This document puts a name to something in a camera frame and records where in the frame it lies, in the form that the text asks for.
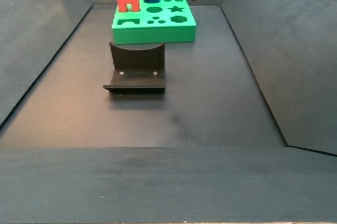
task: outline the shape sorter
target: shape sorter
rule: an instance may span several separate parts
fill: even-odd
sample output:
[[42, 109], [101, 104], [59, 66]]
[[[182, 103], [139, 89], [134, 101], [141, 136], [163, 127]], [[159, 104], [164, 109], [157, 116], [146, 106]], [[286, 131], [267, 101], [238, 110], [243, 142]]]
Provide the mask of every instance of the shape sorter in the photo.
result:
[[187, 0], [118, 0], [115, 44], [195, 41], [196, 22]]
[[141, 12], [117, 10], [115, 44], [195, 41], [196, 22], [186, 0], [141, 0]]

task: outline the black stand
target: black stand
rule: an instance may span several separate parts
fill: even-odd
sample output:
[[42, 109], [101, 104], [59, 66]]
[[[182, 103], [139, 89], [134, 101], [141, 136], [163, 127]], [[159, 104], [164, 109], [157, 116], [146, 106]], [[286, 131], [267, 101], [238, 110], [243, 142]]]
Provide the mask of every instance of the black stand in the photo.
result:
[[166, 44], [159, 47], [131, 50], [111, 43], [115, 71], [110, 85], [103, 87], [114, 91], [163, 91], [166, 79]]

